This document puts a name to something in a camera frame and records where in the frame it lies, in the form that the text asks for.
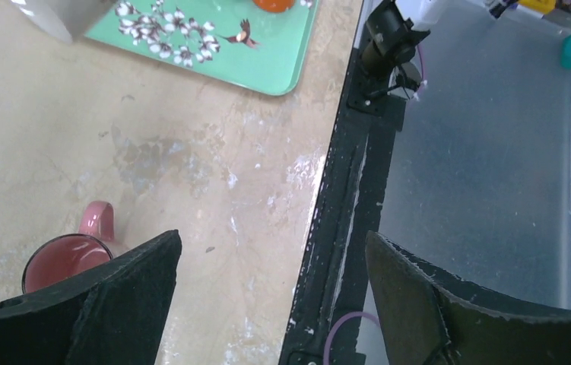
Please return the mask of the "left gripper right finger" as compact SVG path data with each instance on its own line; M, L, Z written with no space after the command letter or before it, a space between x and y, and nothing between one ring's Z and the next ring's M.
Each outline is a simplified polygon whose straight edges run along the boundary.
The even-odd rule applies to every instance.
M571 310L466 281L377 232L365 257L391 364L571 364Z

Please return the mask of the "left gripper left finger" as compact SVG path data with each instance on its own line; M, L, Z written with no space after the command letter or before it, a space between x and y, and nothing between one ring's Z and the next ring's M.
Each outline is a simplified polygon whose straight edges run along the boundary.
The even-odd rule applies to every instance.
M153 364L182 242L169 230L57 284L0 302L0 364Z

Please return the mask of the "beige floral mug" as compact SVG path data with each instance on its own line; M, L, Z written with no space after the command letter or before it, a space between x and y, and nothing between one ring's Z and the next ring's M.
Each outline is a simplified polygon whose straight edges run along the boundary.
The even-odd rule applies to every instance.
M112 0L12 0L35 25L65 43L73 43L117 3Z

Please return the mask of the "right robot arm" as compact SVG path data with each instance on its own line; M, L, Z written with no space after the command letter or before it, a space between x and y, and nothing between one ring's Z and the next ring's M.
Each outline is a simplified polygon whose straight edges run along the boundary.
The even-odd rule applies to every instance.
M380 2L365 22L370 35L360 56L365 73L383 79L411 61L416 47L451 4L449 0Z

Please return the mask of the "green floral tray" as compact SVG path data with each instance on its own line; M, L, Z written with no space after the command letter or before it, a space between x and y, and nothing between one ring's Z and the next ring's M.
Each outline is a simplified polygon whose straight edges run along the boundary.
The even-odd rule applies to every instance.
M252 1L117 1L89 39L281 96L297 85L319 3L278 13Z

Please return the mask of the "orange cup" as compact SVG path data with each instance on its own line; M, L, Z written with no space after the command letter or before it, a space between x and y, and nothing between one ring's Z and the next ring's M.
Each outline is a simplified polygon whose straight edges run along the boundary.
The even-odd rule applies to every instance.
M253 0L253 3L263 11L282 13L294 6L295 0Z

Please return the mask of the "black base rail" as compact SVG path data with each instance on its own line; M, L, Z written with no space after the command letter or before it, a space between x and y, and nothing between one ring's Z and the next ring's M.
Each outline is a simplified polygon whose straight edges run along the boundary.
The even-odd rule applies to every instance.
M379 100L372 114L349 104L366 44L365 22L375 7L375 1L362 4L284 334L282 364L362 364L366 359L357 352L368 287L366 235L379 228L394 139L406 107L399 97Z

